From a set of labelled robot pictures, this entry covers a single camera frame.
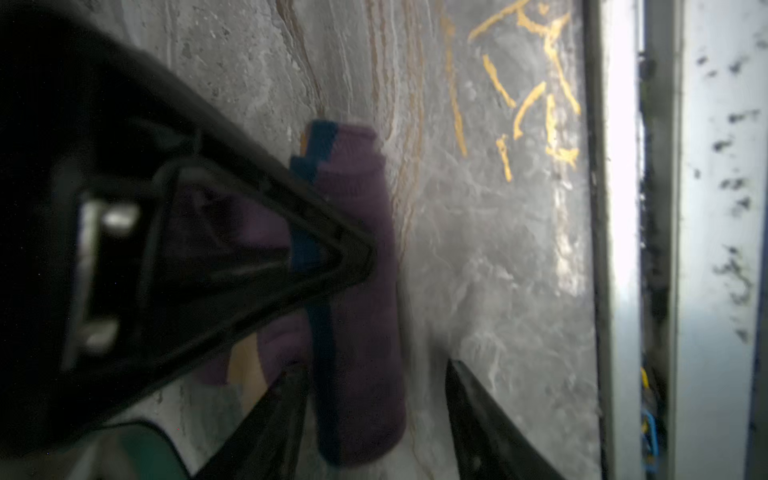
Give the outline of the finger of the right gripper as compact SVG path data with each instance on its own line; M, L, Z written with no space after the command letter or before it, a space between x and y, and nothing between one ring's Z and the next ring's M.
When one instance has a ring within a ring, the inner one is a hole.
M320 249L182 258L185 185ZM75 442L274 318L365 280L372 236L151 56L53 1L1 5L1 452Z

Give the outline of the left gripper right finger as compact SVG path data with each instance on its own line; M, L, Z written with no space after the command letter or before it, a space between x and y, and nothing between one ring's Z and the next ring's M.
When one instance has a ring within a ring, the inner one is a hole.
M447 363L445 393L462 479L560 479L460 360Z

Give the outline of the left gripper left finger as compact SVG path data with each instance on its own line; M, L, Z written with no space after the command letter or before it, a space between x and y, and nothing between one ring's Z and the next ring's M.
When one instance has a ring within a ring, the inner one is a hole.
M308 394L307 370L287 369L195 477L293 479Z

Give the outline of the purple striped sock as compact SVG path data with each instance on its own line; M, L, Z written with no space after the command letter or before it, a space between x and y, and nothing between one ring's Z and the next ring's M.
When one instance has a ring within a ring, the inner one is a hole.
M321 455L338 467L378 460L406 427L396 276L398 271L385 157L367 127L316 120L305 130L291 172L372 234L370 276L338 295L284 315L195 371L223 386L238 354L249 377L274 383L292 365L312 377ZM256 249L288 249L301 271L320 261L318 244L245 197L206 185L181 186L174 198L165 254L211 259Z

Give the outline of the green compartment tray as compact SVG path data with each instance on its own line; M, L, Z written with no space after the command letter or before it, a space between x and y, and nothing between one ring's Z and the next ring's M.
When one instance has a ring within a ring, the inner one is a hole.
M105 426L89 440L94 479L191 479L171 439L149 422Z

